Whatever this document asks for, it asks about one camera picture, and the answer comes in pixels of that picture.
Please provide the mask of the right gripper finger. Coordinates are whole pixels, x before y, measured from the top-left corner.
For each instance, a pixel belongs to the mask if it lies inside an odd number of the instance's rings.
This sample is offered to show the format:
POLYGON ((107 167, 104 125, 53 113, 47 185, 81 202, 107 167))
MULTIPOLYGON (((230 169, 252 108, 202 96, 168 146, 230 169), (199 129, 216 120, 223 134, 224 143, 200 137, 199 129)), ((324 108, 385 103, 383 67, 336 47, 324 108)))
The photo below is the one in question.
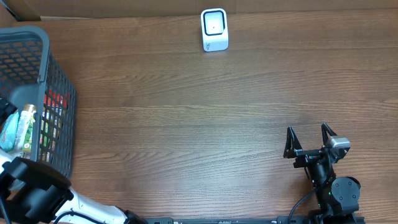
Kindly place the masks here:
POLYGON ((321 125, 323 144, 325 145, 329 137, 336 136, 336 133, 329 127, 327 123, 321 125))
POLYGON ((287 128, 286 144, 284 149, 285 156, 299 156, 302 153, 302 146, 291 126, 287 128))

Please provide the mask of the orange spaghetti packet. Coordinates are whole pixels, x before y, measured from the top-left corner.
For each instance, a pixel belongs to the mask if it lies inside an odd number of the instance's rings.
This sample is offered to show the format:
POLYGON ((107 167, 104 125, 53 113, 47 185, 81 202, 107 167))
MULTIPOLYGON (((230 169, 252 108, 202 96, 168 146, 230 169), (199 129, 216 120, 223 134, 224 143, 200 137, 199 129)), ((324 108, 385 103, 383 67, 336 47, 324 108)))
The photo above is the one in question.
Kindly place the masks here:
POLYGON ((53 152, 57 146, 56 139, 60 138, 63 127, 61 116, 65 115, 68 102, 64 101, 63 95, 49 90, 44 97, 44 108, 40 123, 40 160, 51 162, 53 152))

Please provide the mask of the white tube gold cap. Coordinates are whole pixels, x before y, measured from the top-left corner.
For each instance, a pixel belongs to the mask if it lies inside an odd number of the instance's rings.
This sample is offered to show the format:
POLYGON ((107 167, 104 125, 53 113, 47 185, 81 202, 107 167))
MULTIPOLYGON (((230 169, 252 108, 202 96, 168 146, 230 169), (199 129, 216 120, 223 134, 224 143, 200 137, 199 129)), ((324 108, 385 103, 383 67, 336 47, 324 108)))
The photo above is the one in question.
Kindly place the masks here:
POLYGON ((30 152, 32 147, 32 133, 35 123, 35 113, 37 107, 32 104, 26 104, 19 116, 16 140, 14 149, 16 151, 30 152))

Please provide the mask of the teal snack packet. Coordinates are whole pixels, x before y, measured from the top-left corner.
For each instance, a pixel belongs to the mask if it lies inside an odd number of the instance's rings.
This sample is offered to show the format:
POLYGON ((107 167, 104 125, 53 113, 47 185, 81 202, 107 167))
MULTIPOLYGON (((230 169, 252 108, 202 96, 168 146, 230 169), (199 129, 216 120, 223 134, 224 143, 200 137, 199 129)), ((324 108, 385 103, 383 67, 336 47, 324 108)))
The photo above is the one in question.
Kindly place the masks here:
POLYGON ((13 150, 19 123, 19 113, 15 111, 6 120, 1 131, 1 149, 4 152, 13 150))

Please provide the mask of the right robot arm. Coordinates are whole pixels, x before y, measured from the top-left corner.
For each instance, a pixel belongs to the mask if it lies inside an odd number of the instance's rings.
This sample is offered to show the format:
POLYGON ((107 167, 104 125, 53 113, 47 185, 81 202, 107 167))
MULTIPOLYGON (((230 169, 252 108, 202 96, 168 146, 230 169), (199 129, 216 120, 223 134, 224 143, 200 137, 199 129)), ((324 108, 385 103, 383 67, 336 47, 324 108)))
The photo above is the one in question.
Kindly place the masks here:
POLYGON ((351 143, 327 123, 321 125, 321 131, 322 147, 304 150, 293 127, 287 128, 283 157, 295 159, 294 167, 304 169, 312 190, 293 206, 284 223, 365 223, 364 217, 355 214, 359 210, 360 182, 354 177, 337 177, 333 169, 333 164, 347 155, 351 143), (318 209, 309 211, 306 217, 295 216, 298 206, 312 195, 317 198, 318 209))

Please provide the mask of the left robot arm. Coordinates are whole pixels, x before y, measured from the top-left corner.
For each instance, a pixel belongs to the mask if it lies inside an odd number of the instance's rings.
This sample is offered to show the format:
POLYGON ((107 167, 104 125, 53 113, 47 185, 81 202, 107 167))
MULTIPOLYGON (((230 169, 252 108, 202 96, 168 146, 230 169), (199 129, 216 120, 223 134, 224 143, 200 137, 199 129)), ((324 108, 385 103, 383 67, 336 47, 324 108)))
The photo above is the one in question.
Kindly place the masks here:
POLYGON ((1 219, 6 223, 146 223, 129 210, 79 194, 57 170, 4 151, 1 219))

